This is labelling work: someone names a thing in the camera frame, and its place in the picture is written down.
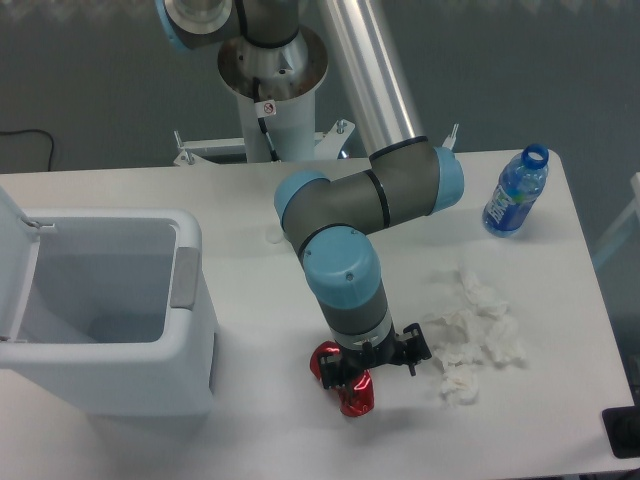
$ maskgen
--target crumpled tissue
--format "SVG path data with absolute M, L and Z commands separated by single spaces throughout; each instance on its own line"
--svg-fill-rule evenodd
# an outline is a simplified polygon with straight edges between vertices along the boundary
M 509 303 L 493 287 L 480 283 L 474 272 L 459 269 L 468 305 L 436 317 L 464 341 L 436 345 L 433 356 L 442 363 L 440 392 L 449 405 L 471 404 L 478 397 L 477 365 L 524 364 L 518 322 L 507 312 Z

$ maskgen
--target white table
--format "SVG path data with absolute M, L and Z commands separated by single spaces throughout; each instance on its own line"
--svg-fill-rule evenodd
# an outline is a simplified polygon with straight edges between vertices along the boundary
M 398 329 L 451 307 L 458 264 L 510 301 L 525 369 L 486 366 L 471 406 L 447 408 L 436 362 L 373 371 L 376 407 L 348 419 L 311 376 L 329 330 L 278 226 L 272 195 L 300 165 L 196 166 L 0 176 L 22 207 L 181 207 L 200 221 L 222 332 L 206 418 L 88 417 L 0 372 L 0 478 L 477 479 L 631 469 L 600 412 L 631 395 L 559 158 L 519 235 L 490 236 L 481 209 L 514 152 L 461 154 L 454 208 L 371 236 Z M 330 177 L 366 160 L 314 165 Z

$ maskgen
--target red object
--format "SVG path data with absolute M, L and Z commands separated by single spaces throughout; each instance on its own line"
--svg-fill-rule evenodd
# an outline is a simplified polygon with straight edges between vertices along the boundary
M 321 380 L 318 355 L 321 353 L 339 354 L 340 348 L 335 342 L 324 342 L 318 346 L 311 355 L 309 368 L 318 380 Z M 332 387 L 338 392 L 340 399 L 340 411 L 347 417 L 360 417 L 373 410 L 373 380 L 369 370 L 351 382 L 351 390 L 345 387 Z

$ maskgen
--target bottle label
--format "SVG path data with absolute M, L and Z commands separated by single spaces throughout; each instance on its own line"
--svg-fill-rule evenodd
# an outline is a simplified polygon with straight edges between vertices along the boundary
M 535 200 L 524 202 L 521 195 L 509 195 L 498 185 L 493 198 L 487 204 L 484 217 L 497 230 L 511 231 L 520 228 Z

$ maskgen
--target black cable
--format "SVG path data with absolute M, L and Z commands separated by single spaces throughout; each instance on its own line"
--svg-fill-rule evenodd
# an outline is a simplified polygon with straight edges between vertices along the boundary
M 40 135 L 44 135 L 45 137 L 47 137 L 49 139 L 49 142 L 51 142 L 51 149 L 49 150 L 49 160 L 47 161 L 47 172 L 51 171 L 51 168 L 53 166 L 52 162 L 53 162 L 53 151 L 55 150 L 56 147 L 56 142 L 53 139 L 53 135 L 51 135 L 49 132 L 47 132 L 46 130 L 41 130 L 39 128 L 27 128 L 24 130 L 10 130 L 10 131 L 1 131 L 0 130 L 0 137 L 9 137 L 12 135 L 22 135 L 24 133 L 39 133 Z
M 640 473 L 640 468 L 636 468 L 635 470 L 630 470 L 627 473 L 623 473 L 616 480 L 630 480 L 635 477 L 636 473 Z

